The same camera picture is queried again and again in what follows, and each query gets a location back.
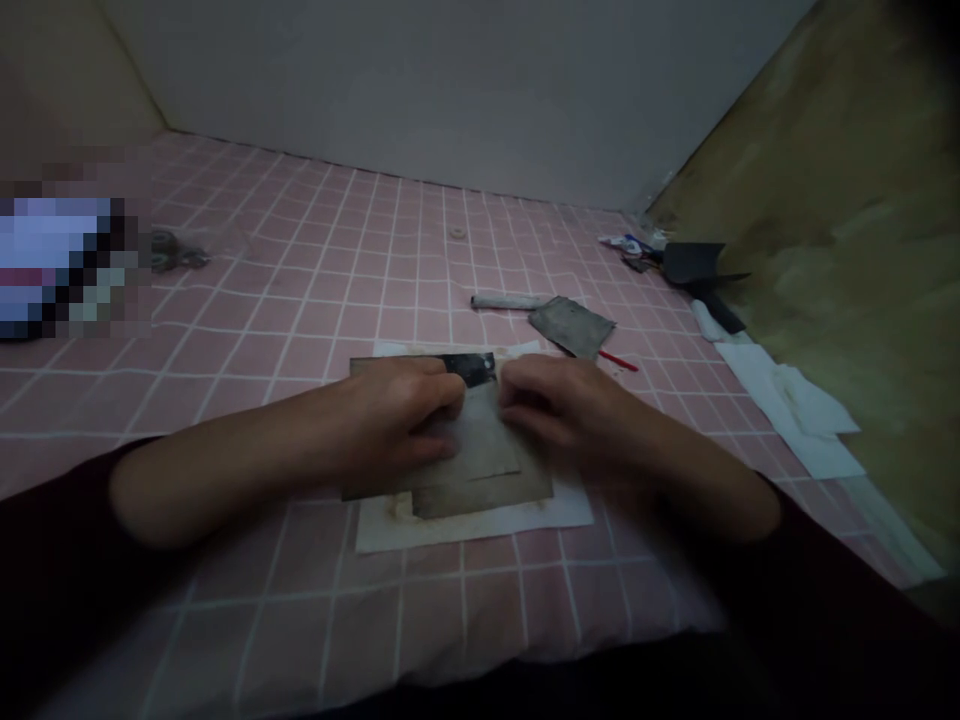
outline person's right hand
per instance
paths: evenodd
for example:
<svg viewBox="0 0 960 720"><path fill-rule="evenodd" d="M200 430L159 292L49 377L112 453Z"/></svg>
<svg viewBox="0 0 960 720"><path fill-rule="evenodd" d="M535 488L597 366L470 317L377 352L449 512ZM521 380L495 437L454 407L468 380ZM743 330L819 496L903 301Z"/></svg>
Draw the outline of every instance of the person's right hand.
<svg viewBox="0 0 960 720"><path fill-rule="evenodd" d="M524 355L506 363L500 407L505 422L551 445L628 466L645 465L668 436L689 433L588 360Z"/></svg>
<svg viewBox="0 0 960 720"><path fill-rule="evenodd" d="M637 473L700 531L741 543L780 524L780 501L756 473L593 363L524 355L503 366L500 382L505 422L581 460Z"/></svg>

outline hand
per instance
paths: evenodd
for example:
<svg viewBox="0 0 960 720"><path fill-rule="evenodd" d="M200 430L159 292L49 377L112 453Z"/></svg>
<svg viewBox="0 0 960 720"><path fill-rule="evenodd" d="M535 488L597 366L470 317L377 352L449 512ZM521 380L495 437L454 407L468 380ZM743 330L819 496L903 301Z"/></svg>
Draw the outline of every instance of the hand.
<svg viewBox="0 0 960 720"><path fill-rule="evenodd" d="M643 475L701 532L730 542L766 537L780 501L709 438L655 410L586 360L525 355L500 374L506 422L596 462Z"/></svg>
<svg viewBox="0 0 960 720"><path fill-rule="evenodd" d="M448 457L448 441L416 431L436 412L459 415L465 390L435 358L371 362L357 377L137 448L111 475L114 511L144 544L178 548L276 495Z"/></svg>
<svg viewBox="0 0 960 720"><path fill-rule="evenodd" d="M578 455L642 464L684 426L624 390L588 360L524 355L503 366L504 421Z"/></svg>
<svg viewBox="0 0 960 720"><path fill-rule="evenodd" d="M270 406L289 473L302 482L362 482L456 453L420 434L434 414L456 419L466 386L437 358L383 358L360 374Z"/></svg>

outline dark object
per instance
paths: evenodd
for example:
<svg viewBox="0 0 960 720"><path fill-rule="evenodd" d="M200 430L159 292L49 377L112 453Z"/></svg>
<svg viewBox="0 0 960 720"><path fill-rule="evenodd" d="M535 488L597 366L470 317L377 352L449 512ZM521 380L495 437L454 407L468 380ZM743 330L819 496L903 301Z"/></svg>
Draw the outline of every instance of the dark object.
<svg viewBox="0 0 960 720"><path fill-rule="evenodd" d="M717 258L725 247L723 243L669 243L663 251L663 275L702 301L720 327L733 334L747 326L714 291L720 283L743 280L750 273L717 274Z"/></svg>
<svg viewBox="0 0 960 720"><path fill-rule="evenodd" d="M557 296L530 313L530 324L547 340L574 357L596 360L604 341L617 326L578 302Z"/></svg>
<svg viewBox="0 0 960 720"><path fill-rule="evenodd" d="M457 353L435 357L443 360L447 372L462 377L468 388L497 379L497 365L493 353Z"/></svg>
<svg viewBox="0 0 960 720"><path fill-rule="evenodd" d="M623 264L626 265L631 270L636 270L638 273L645 273L647 270L653 270L657 266L653 263L648 263L645 260L640 258L620 258L623 260Z"/></svg>
<svg viewBox="0 0 960 720"><path fill-rule="evenodd" d="M493 353L451 353L447 355L400 355L399 357L435 357L443 360L447 372L463 378L468 388L497 379L497 364ZM350 358L350 374L359 375L364 367L382 358Z"/></svg>

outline pink tiled floor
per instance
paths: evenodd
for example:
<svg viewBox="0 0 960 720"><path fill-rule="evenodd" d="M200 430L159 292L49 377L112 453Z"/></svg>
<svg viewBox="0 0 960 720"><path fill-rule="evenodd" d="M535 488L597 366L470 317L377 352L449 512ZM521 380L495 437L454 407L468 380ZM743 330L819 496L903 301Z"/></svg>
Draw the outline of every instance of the pink tiled floor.
<svg viewBox="0 0 960 720"><path fill-rule="evenodd" d="M377 339L547 350L523 314L474 312L469 298L563 294L618 322L606 347L641 372L601 365L625 387L765 472L905 583L840 485L806 477L699 337L688 299L597 245L626 229L618 215L176 134L153 150L155 224L220 254L156 278L150 339L0 346L0 495L128 440L337 380ZM451 227L467 237L450 239ZM320 491L268 508L48 714L305 711L401 677L452 679L516 655L556 660L719 625L647 495L585 481L593 526L362 557L352 504Z"/></svg>

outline blurred object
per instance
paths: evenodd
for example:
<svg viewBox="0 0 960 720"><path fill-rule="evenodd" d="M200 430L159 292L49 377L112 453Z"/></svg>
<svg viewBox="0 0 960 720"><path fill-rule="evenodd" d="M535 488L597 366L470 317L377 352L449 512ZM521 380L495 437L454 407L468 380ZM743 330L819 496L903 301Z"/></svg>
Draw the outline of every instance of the blurred object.
<svg viewBox="0 0 960 720"><path fill-rule="evenodd" d="M176 267L199 269L210 262L210 256L201 248L182 245L169 230L154 230L150 251L150 268L155 273L173 270Z"/></svg>
<svg viewBox="0 0 960 720"><path fill-rule="evenodd" d="M474 310L536 310L544 301L535 295L473 295L470 307Z"/></svg>
<svg viewBox="0 0 960 720"><path fill-rule="evenodd" d="M700 300L710 310L714 320L732 334L747 326L714 290L721 283L750 277L750 273L719 275L717 258L724 247L723 243L668 243L663 251L663 275L668 282Z"/></svg>

